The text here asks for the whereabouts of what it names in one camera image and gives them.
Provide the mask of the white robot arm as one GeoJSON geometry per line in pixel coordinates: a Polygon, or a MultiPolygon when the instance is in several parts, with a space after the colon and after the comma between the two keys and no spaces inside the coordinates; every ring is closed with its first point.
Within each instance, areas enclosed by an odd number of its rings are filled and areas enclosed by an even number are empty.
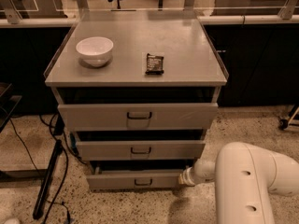
{"type": "Polygon", "coordinates": [[[269,195],[299,194],[299,162],[243,142],[221,148],[215,161],[198,160],[182,185],[215,183],[217,224],[275,224],[269,195]]]}

